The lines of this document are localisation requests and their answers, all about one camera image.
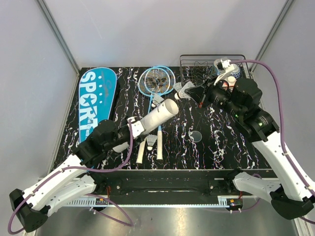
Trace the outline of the white shuttlecock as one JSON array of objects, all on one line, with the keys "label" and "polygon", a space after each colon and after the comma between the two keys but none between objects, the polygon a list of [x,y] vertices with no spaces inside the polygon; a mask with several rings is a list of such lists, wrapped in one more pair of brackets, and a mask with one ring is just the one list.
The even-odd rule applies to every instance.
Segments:
[{"label": "white shuttlecock", "polygon": [[151,107],[155,108],[157,105],[159,105],[163,101],[164,99],[159,94],[155,93],[153,96],[153,100],[151,102]]},{"label": "white shuttlecock", "polygon": [[175,83],[174,86],[173,86],[173,89],[174,89],[176,92],[180,92],[181,89],[182,89],[182,83],[181,83],[181,82]]},{"label": "white shuttlecock", "polygon": [[184,86],[182,86],[182,89],[180,92],[176,92],[174,97],[176,100],[180,99],[191,99],[189,95],[186,94],[186,89],[194,87],[194,83],[191,81],[188,81]]},{"label": "white shuttlecock", "polygon": [[155,144],[155,142],[157,141],[158,136],[157,135],[148,135],[146,137],[146,142],[147,142],[147,150],[152,150],[153,149],[153,145]]}]

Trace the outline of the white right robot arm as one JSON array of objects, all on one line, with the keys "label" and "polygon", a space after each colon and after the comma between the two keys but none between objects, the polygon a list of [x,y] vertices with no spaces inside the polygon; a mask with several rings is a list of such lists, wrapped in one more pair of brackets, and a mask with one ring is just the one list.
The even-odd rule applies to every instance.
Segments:
[{"label": "white right robot arm", "polygon": [[238,131],[263,155],[279,182],[253,177],[242,170],[229,173],[224,191],[247,192],[269,202],[283,218],[291,220],[314,209],[315,198],[285,156],[280,128],[273,117],[259,107],[262,91],[252,79],[238,79],[232,90],[204,83],[185,92],[200,106],[215,105],[235,119]]}]

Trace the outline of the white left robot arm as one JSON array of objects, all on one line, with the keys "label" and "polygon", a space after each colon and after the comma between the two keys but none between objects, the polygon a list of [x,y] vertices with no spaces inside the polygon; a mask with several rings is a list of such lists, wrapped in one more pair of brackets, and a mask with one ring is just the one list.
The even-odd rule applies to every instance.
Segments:
[{"label": "white left robot arm", "polygon": [[[88,138],[50,174],[25,190],[15,189],[9,194],[13,210],[8,223],[9,234],[17,234],[11,228],[14,218],[18,218],[22,224],[22,231],[30,233],[72,200],[82,195],[102,194],[106,190],[106,182],[95,175],[115,172],[124,167],[130,160],[136,140],[155,128],[144,119],[128,118],[120,128],[112,120],[102,120]],[[112,169],[97,168],[108,151],[122,152],[125,149],[128,154],[122,164]]]}]

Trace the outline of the white shuttlecock tube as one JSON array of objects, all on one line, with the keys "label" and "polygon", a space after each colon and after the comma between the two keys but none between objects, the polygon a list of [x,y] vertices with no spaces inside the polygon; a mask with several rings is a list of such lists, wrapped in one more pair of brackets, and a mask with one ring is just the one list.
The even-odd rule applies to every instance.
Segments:
[{"label": "white shuttlecock tube", "polygon": [[[151,131],[158,128],[160,125],[164,124],[166,121],[173,118],[179,112],[179,108],[177,103],[172,99],[166,99],[161,104],[159,104],[155,109],[149,112],[146,116],[141,118],[142,123],[145,128],[144,135],[148,135]],[[118,139],[117,143],[114,144],[113,151],[122,152],[127,149],[130,145],[130,140],[132,137],[132,131],[130,128],[130,132],[126,128],[121,127],[119,129],[119,133],[122,136]]]}]

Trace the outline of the clear round tube lid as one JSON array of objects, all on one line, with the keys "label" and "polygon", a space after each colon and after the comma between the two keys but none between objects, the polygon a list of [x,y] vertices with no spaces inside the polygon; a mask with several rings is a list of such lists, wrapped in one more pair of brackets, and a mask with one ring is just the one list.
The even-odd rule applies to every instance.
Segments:
[{"label": "clear round tube lid", "polygon": [[202,140],[202,134],[195,130],[189,133],[189,137],[195,143],[198,143]]}]

